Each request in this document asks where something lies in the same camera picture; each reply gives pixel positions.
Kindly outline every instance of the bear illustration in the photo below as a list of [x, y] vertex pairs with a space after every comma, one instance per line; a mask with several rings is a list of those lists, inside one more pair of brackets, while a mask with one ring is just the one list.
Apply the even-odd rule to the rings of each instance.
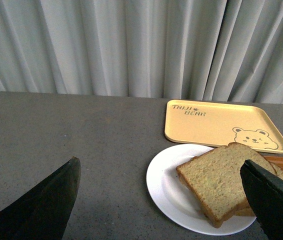
[[244, 130], [240, 127], [234, 127], [232, 130], [236, 133], [234, 138], [236, 143], [245, 144], [257, 149], [278, 149], [278, 144], [274, 142], [269, 137], [269, 133], [264, 130]]

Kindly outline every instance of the white plate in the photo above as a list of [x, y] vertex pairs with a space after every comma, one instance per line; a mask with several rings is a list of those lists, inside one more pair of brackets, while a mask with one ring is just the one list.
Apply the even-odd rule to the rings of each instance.
[[180, 183], [177, 176], [178, 165], [211, 149], [203, 145], [181, 144], [161, 151], [147, 169], [148, 191], [167, 217], [189, 230], [215, 236], [235, 234], [249, 227], [256, 217], [233, 216], [220, 228], [213, 227], [201, 211], [198, 200]]

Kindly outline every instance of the table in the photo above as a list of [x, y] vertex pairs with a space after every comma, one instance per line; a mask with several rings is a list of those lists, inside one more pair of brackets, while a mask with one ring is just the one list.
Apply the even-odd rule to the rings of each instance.
[[[81, 180], [65, 240], [266, 240], [257, 221], [228, 236], [190, 231], [152, 201], [148, 165], [178, 144], [164, 135], [168, 101], [0, 92], [0, 210], [75, 156]], [[265, 110], [283, 135], [283, 105], [242, 104]]]

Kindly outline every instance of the yellow tray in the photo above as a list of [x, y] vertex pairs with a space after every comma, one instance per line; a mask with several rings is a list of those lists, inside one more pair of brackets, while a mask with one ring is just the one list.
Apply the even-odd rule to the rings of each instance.
[[235, 104], [170, 100], [165, 136], [176, 143], [211, 147], [242, 143], [258, 152], [283, 153], [283, 136], [266, 112]]

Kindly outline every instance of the curtain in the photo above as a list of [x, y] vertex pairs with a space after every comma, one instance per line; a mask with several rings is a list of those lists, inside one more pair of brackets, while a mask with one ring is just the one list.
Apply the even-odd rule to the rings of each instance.
[[0, 0], [0, 91], [283, 104], [283, 0]]

